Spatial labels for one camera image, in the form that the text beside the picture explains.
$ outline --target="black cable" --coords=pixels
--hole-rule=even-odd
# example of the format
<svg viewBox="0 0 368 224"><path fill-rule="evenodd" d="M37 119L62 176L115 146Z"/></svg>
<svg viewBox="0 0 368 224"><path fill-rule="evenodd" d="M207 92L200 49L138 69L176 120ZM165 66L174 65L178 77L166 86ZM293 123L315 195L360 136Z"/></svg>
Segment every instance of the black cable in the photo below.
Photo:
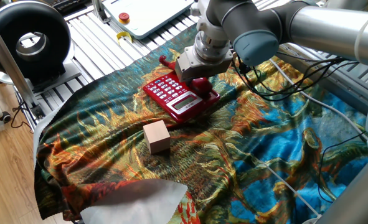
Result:
<svg viewBox="0 0 368 224"><path fill-rule="evenodd" d="M30 132L32 132L32 128L30 127L30 125L29 125L29 124L27 124L27 123L26 123L26 122L24 122L24 121L22 121L20 125L18 125L18 126L14 126L14 121L15 121L15 118L16 118L17 114L18 114L20 111L21 111L21 112L23 112L23 110L28 111L28 109L26 109L26 108L23 108L23 107L22 107L22 106L23 106L23 104L24 104L24 102L22 102L21 104L19 104L19 106L18 106L18 107L12 108L12 112L15 112L15 114L14 114L14 117L13 117L13 119L12 119L12 121L11 121L11 128L20 128L20 127L22 127L22 126L23 126L23 124L26 124L26 125L27 125L27 127L29 127L29 128L30 128Z"/></svg>
<svg viewBox="0 0 368 224"><path fill-rule="evenodd" d="M304 61L307 61L307 62L318 62L319 61L319 60L302 58L302 57L291 55L291 54L287 54L287 53L284 53L284 52L277 52L277 54L286 55L286 56L289 56L289 57L292 57L292 58L297 58L297 59L304 60Z"/></svg>
<svg viewBox="0 0 368 224"><path fill-rule="evenodd" d="M239 77L242 79L242 81L244 82L244 84L248 87L249 90L251 90L252 92L256 93L259 97L261 97L262 99L266 100L266 101L281 101L281 100L284 100L288 97L290 97L291 95L295 94L295 93L299 93L301 91L304 91L304 90L307 90L308 88L311 88L312 86L314 86L315 84L317 84L317 82L319 82L324 76L325 74L328 72L329 68L334 65L334 64L337 64L337 63L341 63L347 59L344 59L344 58L341 58L341 57L336 57L336 58L331 58L331 59L327 59L327 60L320 60L320 61L317 61L316 63L313 63L312 65L310 65L306 72L304 73L304 76L301 80L297 81L296 83L290 85L289 87L287 88L284 88L283 90L279 90L279 91L274 91L274 90L271 90L270 88L268 88L264 83L263 81L261 80L261 77L259 75L259 73L261 72L258 72L258 70L255 68L255 67L249 67L247 65L245 65L242 60L240 59L239 56L237 56L238 58L238 61L239 61L239 70L238 68L236 67L236 64L235 64L235 61L233 60L232 63L233 63L233 67L235 69L235 71L238 73ZM309 70L315 66L318 66L322 63L328 63L327 65L324 65L320 68L317 68L315 71L311 72L311 73L308 73ZM319 78L313 82L312 84L308 85L308 86L301 86L303 84L303 82L311 77L312 75L320 72L321 70L324 70L322 72L322 75L319 76ZM247 73L250 72L250 71L253 71L255 73L255 76L257 78L257 81L267 90L269 91L269 93L264 93L264 92L259 92L255 86L252 84L252 82L249 80L249 78L247 77ZM279 98L279 99L271 99L271 98L268 98L268 97L271 97L271 96L276 96L276 95L283 95L283 97Z"/></svg>
<svg viewBox="0 0 368 224"><path fill-rule="evenodd" d="M354 136L354 137L349 138L349 139L347 139L347 140L345 140L345 141L342 141L342 142L340 142L339 144L335 144L335 145L333 145L333 146L329 146L329 147L327 147L327 148L323 151L323 153L322 153L322 157L321 157L321 161L319 162L318 194L319 194L319 196L320 196L323 200L325 200L326 202L333 203L332 201L325 199L325 198L321 195L321 191L320 191L320 190L321 190L320 185L321 185L322 163L323 163L323 157L325 156L325 152L326 152L328 149L331 149L331 148L336 147L336 146L340 146L341 144L344 144L344 143L349 142L349 141L351 141L351 140L353 140L353 139L356 139L356 138L358 138L358 137L361 137L361 136L362 136L363 134L365 134L365 133L366 133L366 131L363 131L362 133L358 134L357 136Z"/></svg>
<svg viewBox="0 0 368 224"><path fill-rule="evenodd" d="M349 62L349 63L345 63L345 64L343 64L343 65L340 65L340 66L338 66L337 68L335 68L334 70L333 70L333 72L331 72L331 73L329 73L329 75L326 75L324 78L327 78L327 77L329 77L329 76L331 76L335 71L337 71L339 68L341 68L341 67L344 67L344 66L346 66L346 65L353 65L353 64L358 64L359 62Z"/></svg>

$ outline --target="caster wheel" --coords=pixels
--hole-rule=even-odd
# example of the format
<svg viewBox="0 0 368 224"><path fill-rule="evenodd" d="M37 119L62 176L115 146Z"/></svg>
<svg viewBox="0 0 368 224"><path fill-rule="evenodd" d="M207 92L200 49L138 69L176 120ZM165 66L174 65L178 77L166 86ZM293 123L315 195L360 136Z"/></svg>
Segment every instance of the caster wheel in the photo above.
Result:
<svg viewBox="0 0 368 224"><path fill-rule="evenodd" d="M2 114L3 114L3 116L0 117L0 121L3 121L4 124L11 121L12 117L7 111L3 111Z"/></svg>

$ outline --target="red telephone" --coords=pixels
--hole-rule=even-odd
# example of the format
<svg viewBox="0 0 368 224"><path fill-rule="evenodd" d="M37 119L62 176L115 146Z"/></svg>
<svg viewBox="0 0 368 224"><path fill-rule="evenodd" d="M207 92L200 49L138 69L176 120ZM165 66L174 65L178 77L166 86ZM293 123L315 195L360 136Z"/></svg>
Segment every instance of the red telephone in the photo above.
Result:
<svg viewBox="0 0 368 224"><path fill-rule="evenodd" d="M165 59L165 56L161 56L159 61L174 69L175 63L166 62ZM220 99L206 78L193 80L189 88L178 81L175 72L151 81L143 90L178 123L193 118Z"/></svg>

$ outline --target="wooden block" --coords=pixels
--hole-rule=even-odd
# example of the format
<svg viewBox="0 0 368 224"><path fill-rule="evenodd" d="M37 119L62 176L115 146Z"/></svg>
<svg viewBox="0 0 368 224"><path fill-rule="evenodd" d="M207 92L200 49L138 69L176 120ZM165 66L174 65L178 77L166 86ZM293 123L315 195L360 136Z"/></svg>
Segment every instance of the wooden block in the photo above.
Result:
<svg viewBox="0 0 368 224"><path fill-rule="evenodd" d="M164 121L157 121L155 123L145 125L144 136L146 145L148 146L151 154L170 148L170 134Z"/></svg>

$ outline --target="white platform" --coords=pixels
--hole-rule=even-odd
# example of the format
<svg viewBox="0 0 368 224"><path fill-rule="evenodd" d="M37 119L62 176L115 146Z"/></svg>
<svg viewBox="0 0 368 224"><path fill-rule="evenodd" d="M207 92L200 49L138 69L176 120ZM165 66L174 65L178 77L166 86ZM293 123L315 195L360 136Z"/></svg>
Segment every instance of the white platform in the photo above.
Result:
<svg viewBox="0 0 368 224"><path fill-rule="evenodd" d="M143 39L189 9L193 0L106 0L103 5L110 19L136 39ZM119 22L121 13L130 15L127 24Z"/></svg>

